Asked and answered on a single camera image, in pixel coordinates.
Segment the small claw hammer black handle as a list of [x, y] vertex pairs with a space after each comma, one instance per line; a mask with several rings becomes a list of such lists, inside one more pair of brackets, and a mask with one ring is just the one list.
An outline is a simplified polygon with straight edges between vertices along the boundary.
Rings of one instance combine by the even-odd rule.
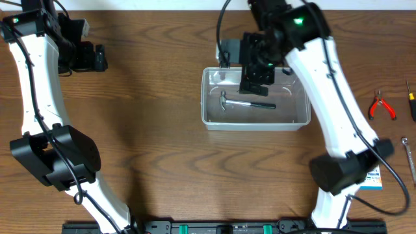
[[234, 99], [227, 99], [226, 92], [221, 91], [219, 97], [219, 104], [223, 111], [226, 110], [226, 105], [238, 105], [243, 107], [256, 107], [261, 109], [276, 109], [276, 105], [272, 103], [258, 103], [258, 102], [249, 102], [249, 101], [239, 101]]

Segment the clear plastic container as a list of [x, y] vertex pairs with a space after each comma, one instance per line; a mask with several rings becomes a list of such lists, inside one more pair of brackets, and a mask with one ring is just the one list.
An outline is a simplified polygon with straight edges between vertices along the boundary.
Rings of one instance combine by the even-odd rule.
[[275, 69], [268, 95], [240, 94], [242, 69], [206, 68], [201, 78], [201, 120], [212, 131], [297, 131], [311, 120], [299, 78]]

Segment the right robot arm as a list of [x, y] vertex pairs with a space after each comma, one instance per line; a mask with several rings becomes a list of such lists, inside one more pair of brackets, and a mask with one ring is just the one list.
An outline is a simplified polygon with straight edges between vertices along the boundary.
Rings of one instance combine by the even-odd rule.
[[278, 64], [287, 64], [298, 76], [327, 150], [309, 163], [319, 189], [311, 221], [318, 229], [343, 228], [360, 185], [371, 170], [387, 164], [393, 144], [380, 139], [361, 112], [316, 4], [293, 8], [285, 1], [250, 1], [249, 6], [259, 32], [245, 34], [241, 42], [240, 92], [266, 96]]

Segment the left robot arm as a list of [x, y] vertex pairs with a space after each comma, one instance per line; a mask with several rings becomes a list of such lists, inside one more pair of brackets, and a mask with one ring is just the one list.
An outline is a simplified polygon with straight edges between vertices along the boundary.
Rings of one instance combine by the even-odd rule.
[[23, 0], [20, 14], [1, 20], [1, 35], [18, 68], [23, 100], [21, 137], [13, 157], [41, 184], [70, 195], [100, 233], [142, 233], [127, 204], [104, 181], [95, 142], [70, 122], [60, 78], [104, 72], [105, 48], [87, 40], [89, 24], [57, 12], [58, 1]]

